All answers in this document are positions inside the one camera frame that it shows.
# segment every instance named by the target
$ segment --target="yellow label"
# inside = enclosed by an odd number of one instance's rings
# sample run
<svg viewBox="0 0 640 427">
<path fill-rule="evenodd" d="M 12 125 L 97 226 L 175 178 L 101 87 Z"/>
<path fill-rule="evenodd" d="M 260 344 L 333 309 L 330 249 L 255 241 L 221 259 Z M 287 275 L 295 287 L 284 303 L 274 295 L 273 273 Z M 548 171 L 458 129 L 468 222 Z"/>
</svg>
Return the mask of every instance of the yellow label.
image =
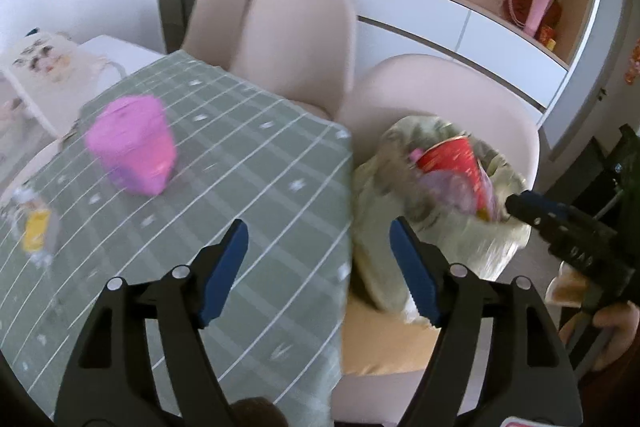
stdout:
<svg viewBox="0 0 640 427">
<path fill-rule="evenodd" d="M 44 248 L 50 216 L 50 210 L 36 210 L 29 214 L 22 238 L 22 248 L 25 252 L 32 253 Z"/>
</svg>

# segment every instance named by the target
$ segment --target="purple package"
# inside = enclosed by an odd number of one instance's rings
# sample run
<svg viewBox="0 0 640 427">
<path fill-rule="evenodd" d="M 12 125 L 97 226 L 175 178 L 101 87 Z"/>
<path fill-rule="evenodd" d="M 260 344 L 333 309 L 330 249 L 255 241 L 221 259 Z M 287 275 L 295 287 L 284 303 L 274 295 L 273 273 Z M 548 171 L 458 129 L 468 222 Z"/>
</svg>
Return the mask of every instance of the purple package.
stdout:
<svg viewBox="0 0 640 427">
<path fill-rule="evenodd" d="M 166 187 L 177 153 L 154 96 L 123 96 L 96 118 L 84 144 L 119 188 L 157 196 Z"/>
</svg>

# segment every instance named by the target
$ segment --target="pink plastic bag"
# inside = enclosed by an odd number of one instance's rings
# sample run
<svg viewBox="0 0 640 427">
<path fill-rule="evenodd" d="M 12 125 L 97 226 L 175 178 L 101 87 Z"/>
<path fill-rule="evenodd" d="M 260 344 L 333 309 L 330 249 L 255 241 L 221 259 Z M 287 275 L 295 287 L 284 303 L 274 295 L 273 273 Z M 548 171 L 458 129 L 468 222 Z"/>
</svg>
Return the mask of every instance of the pink plastic bag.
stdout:
<svg viewBox="0 0 640 427">
<path fill-rule="evenodd" d="M 160 100 L 123 96 L 111 102 L 84 137 L 107 176 L 119 188 L 157 196 L 177 156 Z"/>
</svg>

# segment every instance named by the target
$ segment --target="chair backrest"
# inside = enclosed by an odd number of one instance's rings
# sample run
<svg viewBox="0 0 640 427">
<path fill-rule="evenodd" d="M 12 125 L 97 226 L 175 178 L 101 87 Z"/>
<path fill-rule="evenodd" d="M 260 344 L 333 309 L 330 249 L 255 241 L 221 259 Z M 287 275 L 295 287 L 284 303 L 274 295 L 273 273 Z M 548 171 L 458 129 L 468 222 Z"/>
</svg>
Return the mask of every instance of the chair backrest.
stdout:
<svg viewBox="0 0 640 427">
<path fill-rule="evenodd" d="M 253 0 L 231 71 L 333 116 L 353 87 L 355 33 L 349 0 Z"/>
<path fill-rule="evenodd" d="M 196 0 L 182 42 L 192 57 L 228 71 L 249 0 Z"/>
<path fill-rule="evenodd" d="M 506 87 L 471 68 L 430 55 L 400 55 L 374 67 L 340 107 L 353 136 L 354 164 L 371 158 L 382 134 L 401 118 L 434 114 L 502 153 L 533 186 L 540 140 L 532 118 Z"/>
</svg>

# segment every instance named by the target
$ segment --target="green tablecloth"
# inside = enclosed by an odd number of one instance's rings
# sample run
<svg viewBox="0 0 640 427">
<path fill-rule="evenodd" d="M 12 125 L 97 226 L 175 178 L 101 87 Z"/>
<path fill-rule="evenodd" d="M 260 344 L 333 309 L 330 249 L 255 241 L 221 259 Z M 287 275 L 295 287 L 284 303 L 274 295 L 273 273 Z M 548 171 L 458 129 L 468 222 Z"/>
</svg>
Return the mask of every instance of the green tablecloth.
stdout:
<svg viewBox="0 0 640 427">
<path fill-rule="evenodd" d="M 149 93 L 166 108 L 178 162 L 162 195 L 117 190 L 84 147 L 102 108 Z M 61 217 L 45 273 L 0 228 L 0 347 L 45 413 L 106 280 L 188 264 L 236 217 L 250 248 L 222 317 L 202 332 L 229 402 L 265 396 L 293 426 L 330 425 L 350 270 L 350 136 L 180 51 L 88 103 L 78 133 L 31 184 Z M 148 327 L 162 405 L 178 413 L 155 322 Z"/>
</svg>

